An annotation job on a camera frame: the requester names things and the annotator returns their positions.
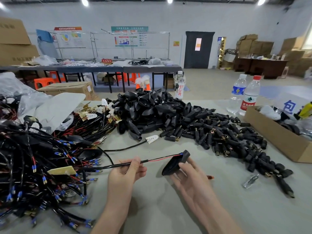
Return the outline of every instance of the wooden desk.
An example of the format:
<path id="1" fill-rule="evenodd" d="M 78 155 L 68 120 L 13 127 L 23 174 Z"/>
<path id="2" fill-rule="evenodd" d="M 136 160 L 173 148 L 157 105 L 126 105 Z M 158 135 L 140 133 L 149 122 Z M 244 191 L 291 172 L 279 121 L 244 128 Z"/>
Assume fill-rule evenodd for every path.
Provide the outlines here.
<path id="1" fill-rule="evenodd" d="M 264 79 L 276 79 L 283 74 L 287 62 L 252 59 L 249 74 L 264 75 Z"/>
<path id="2" fill-rule="evenodd" d="M 234 66 L 233 69 L 237 72 L 246 72 L 249 73 L 250 66 L 252 64 L 253 59 L 247 59 L 247 58 L 236 58 L 234 60 Z"/>

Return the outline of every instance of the ceiling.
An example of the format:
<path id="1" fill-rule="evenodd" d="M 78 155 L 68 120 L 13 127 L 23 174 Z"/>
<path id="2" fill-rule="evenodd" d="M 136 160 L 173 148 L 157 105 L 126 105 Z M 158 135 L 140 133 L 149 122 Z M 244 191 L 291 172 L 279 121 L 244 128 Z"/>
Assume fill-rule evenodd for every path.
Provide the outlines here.
<path id="1" fill-rule="evenodd" d="M 34 3 L 62 3 L 62 2 L 80 2 L 80 0 L 0 0 L 6 4 L 34 4 Z M 167 0 L 89 0 L 90 2 L 99 1 L 167 1 Z M 174 0 L 175 2 L 201 2 L 201 3 L 232 3 L 232 4 L 256 4 L 258 0 Z M 267 4 L 272 5 L 290 5 L 294 0 L 268 0 Z"/>

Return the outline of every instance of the red bottle cap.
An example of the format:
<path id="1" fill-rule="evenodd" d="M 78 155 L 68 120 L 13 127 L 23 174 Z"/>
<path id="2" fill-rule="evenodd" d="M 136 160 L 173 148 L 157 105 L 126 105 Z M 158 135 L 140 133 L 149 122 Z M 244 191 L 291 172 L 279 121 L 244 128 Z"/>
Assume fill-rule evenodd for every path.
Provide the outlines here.
<path id="1" fill-rule="evenodd" d="M 261 79 L 261 75 L 254 75 L 254 78 L 255 80 L 260 80 Z"/>

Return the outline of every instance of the left hand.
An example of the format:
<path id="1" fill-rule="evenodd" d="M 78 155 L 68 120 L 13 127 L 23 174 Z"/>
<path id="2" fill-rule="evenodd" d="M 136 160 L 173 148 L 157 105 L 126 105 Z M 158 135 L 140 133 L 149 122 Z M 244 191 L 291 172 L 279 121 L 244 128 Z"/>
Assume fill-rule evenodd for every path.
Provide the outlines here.
<path id="1" fill-rule="evenodd" d="M 140 161 L 141 159 L 139 157 L 120 160 L 117 163 L 131 162 L 131 164 L 130 166 L 113 168 L 108 176 L 105 209 L 118 212 L 122 223 L 128 214 L 133 184 L 146 175 L 147 167 L 144 167 Z"/>

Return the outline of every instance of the white bottle cap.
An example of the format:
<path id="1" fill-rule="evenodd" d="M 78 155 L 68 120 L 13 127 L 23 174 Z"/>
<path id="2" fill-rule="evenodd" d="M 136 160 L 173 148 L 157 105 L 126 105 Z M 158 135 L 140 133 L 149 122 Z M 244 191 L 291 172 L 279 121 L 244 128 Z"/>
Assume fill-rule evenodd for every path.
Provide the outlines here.
<path id="1" fill-rule="evenodd" d="M 247 77 L 246 74 L 240 74 L 240 75 L 239 75 L 239 78 L 240 78 L 240 79 L 246 79 L 246 77 Z"/>

